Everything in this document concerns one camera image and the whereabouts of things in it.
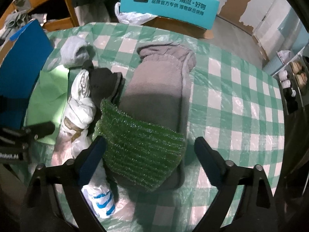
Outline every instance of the table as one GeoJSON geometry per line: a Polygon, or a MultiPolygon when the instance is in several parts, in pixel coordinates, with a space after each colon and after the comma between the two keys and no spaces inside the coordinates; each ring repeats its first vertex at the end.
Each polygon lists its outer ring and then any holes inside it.
{"type": "MultiPolygon", "coordinates": [[[[146,26],[91,23],[48,33],[55,49],[43,69],[60,63],[60,48],[69,36],[78,35],[93,46],[90,56],[98,67],[120,71],[126,85],[140,64],[136,47],[141,42],[175,41],[196,53],[197,65],[191,72],[191,97],[185,155],[186,178],[176,191],[145,194],[121,187],[113,192],[118,199],[113,217],[100,220],[107,231],[192,231],[214,199],[212,187],[193,150],[194,140],[204,136],[224,159],[239,166],[261,164],[274,193],[282,165],[284,118],[278,83],[255,66],[216,46],[182,34],[146,26]]],[[[71,70],[69,87],[78,70],[71,70]]],[[[50,165],[53,147],[36,143],[34,163],[14,166],[19,178],[28,184],[35,165],[50,165]]],[[[241,197],[239,187],[224,225],[231,223],[241,197]]],[[[59,193],[66,218],[72,214],[64,193],[59,193]]]]}

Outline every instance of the green and white tablecloth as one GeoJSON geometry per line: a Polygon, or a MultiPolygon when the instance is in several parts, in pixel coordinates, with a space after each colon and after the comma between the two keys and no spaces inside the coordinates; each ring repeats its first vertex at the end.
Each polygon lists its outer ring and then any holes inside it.
{"type": "MultiPolygon", "coordinates": [[[[275,79],[239,57],[195,38],[146,26],[113,23],[92,23],[48,33],[55,49],[44,69],[59,65],[60,48],[72,35],[89,41],[94,65],[121,71],[126,85],[140,64],[136,47],[141,42],[175,41],[188,45],[196,53],[197,65],[191,73],[185,183],[179,190],[160,194],[118,188],[118,193],[114,191],[118,200],[114,216],[101,220],[107,231],[192,231],[217,193],[194,153],[193,144],[198,136],[204,136],[224,159],[239,166],[263,165],[274,193],[284,146],[282,102],[275,79]]],[[[77,72],[70,71],[70,82],[77,72]]],[[[51,146],[35,144],[34,162],[50,165],[52,152],[51,146]]],[[[33,172],[34,167],[14,167],[14,170],[27,184],[31,177],[28,171],[33,172]]],[[[238,189],[224,224],[231,222],[241,190],[238,189]]],[[[72,220],[64,194],[59,196],[67,219],[72,220]]]]}

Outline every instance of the screw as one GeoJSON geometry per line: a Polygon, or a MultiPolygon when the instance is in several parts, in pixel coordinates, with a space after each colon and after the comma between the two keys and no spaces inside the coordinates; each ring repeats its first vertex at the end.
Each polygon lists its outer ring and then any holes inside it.
{"type": "Polygon", "coordinates": [[[74,163],[74,159],[68,159],[66,162],[65,162],[65,164],[66,165],[73,165],[73,163],[74,163]]]}
{"type": "Polygon", "coordinates": [[[27,143],[23,143],[23,144],[22,144],[22,148],[23,148],[23,149],[27,149],[28,147],[29,147],[29,146],[28,146],[27,143]]]}
{"type": "Polygon", "coordinates": [[[263,170],[263,167],[261,165],[255,165],[255,168],[259,171],[262,171],[263,170]]]}
{"type": "Polygon", "coordinates": [[[45,167],[45,165],[43,163],[40,163],[37,165],[37,169],[41,170],[43,167],[45,167]]]}
{"type": "Polygon", "coordinates": [[[234,166],[234,162],[229,159],[225,161],[225,164],[227,164],[229,167],[234,166]]]}

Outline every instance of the floor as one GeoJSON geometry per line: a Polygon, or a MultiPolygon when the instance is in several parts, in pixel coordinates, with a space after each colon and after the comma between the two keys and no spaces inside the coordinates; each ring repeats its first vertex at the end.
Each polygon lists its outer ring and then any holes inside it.
{"type": "Polygon", "coordinates": [[[216,17],[212,30],[213,39],[200,40],[231,52],[262,69],[262,54],[250,35],[219,17],[216,17]]]}

